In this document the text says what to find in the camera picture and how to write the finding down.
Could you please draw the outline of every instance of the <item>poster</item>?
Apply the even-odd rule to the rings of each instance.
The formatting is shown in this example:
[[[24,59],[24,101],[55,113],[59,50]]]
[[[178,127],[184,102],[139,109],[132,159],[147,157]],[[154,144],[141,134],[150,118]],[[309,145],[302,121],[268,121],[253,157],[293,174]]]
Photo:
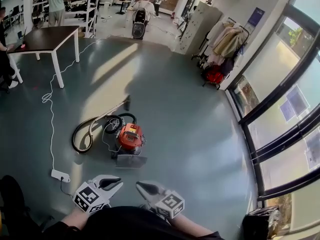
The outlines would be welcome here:
[[[258,7],[255,8],[248,22],[244,26],[244,28],[249,31],[250,35],[255,30],[256,26],[258,25],[258,23],[260,22],[264,14],[265,14],[264,10],[261,10]]]

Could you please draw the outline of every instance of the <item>white table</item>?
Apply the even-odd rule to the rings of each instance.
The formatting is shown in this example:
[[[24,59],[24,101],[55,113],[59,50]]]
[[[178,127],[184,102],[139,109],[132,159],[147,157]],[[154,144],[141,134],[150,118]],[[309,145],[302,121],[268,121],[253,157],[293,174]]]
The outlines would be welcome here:
[[[52,56],[56,78],[60,88],[63,88],[64,82],[62,80],[57,50],[62,46],[71,36],[74,36],[74,52],[75,61],[79,62],[79,43],[78,43],[78,28],[79,26],[55,26],[35,29],[29,32],[24,37],[25,47],[18,47],[15,50],[8,51],[10,64],[14,69],[19,82],[22,84],[23,80],[18,71],[14,54],[35,54],[36,59],[40,60],[40,53],[49,53]]]

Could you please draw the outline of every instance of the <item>dark wooden tabletop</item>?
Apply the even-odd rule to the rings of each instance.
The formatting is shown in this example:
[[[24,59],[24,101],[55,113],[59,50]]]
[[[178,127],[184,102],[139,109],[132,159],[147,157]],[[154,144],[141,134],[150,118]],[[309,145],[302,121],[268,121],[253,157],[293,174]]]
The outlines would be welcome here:
[[[54,26],[34,29],[24,37],[25,47],[20,46],[15,50],[8,51],[8,54],[53,51],[79,26]]]

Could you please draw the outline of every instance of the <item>tree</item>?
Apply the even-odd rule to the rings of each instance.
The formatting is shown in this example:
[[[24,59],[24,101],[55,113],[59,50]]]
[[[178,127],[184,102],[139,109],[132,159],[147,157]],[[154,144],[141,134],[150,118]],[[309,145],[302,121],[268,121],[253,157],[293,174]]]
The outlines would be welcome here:
[[[297,43],[298,37],[300,36],[301,32],[302,32],[302,27],[298,27],[295,30],[289,31],[289,36],[291,37],[290,39],[291,47],[293,47]]]

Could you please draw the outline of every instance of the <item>power strip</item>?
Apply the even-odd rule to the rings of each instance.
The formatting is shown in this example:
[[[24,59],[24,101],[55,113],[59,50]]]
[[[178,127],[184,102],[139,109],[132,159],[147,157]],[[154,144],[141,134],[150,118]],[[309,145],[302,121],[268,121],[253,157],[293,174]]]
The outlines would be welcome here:
[[[51,171],[51,177],[53,177],[53,178],[55,178],[55,179],[57,179],[59,181],[66,182],[66,183],[70,182],[69,174],[61,172],[61,171],[58,171],[58,170],[54,170],[53,169]]]

